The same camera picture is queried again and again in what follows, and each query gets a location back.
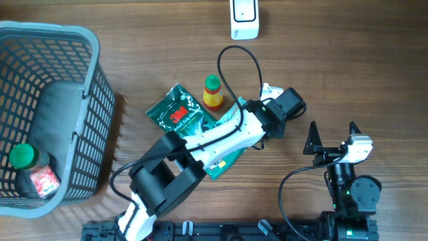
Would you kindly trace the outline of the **sriracha chilli sauce bottle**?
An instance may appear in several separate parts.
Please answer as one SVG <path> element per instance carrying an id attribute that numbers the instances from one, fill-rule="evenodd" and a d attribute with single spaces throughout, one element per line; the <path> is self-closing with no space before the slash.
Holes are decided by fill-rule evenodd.
<path id="1" fill-rule="evenodd" d="M 203 103 L 212 111 L 219 110 L 223 106 L 223 93 L 218 76 L 210 75 L 205 79 Z"/>

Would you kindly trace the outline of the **red square snack packet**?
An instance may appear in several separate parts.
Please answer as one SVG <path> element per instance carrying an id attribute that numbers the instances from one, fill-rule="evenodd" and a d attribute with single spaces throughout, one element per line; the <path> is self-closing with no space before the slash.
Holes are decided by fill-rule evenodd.
<path id="1" fill-rule="evenodd" d="M 41 198 L 47 198 L 60 188 L 60 181 L 50 166 L 40 167 L 30 175 L 37 194 Z"/>

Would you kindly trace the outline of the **white teal tissue packet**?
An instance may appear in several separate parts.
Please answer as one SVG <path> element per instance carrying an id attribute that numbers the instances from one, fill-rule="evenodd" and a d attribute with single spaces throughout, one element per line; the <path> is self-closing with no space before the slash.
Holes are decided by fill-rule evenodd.
<path id="1" fill-rule="evenodd" d="M 216 125 L 225 124 L 228 121 L 239 117 L 240 117 L 240 110 L 237 103 L 235 102 L 233 106 L 216 122 Z"/>

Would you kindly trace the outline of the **green lid glass jar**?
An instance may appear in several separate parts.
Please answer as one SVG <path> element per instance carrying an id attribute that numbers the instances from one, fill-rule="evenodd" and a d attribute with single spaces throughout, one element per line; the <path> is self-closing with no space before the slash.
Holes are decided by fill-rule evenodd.
<path id="1" fill-rule="evenodd" d="M 34 171 L 49 165 L 49 154 L 28 143 L 21 143 L 10 151 L 9 162 L 16 169 Z"/>

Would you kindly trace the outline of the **green 3M gloves packet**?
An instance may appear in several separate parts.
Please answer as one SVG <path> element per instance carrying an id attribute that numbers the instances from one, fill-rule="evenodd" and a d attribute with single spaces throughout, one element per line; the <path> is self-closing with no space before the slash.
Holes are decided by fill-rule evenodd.
<path id="1" fill-rule="evenodd" d="M 146 114 L 165 132 L 180 137 L 204 133 L 217 127 L 216 120 L 183 86 L 176 84 Z"/>

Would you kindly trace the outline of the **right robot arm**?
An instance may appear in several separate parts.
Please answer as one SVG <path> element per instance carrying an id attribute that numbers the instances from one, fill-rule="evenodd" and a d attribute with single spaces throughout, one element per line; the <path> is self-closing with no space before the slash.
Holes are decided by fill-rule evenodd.
<path id="1" fill-rule="evenodd" d="M 326 182 L 334 210 L 323 211 L 316 220 L 316 240 L 378 240 L 377 212 L 382 185 L 369 175 L 357 176 L 354 166 L 365 161 L 372 151 L 372 139 L 361 133 L 355 122 L 349 136 L 339 147 L 324 147 L 316 123 L 310 123 L 303 150 L 314 155 L 314 167 L 325 167 Z"/>

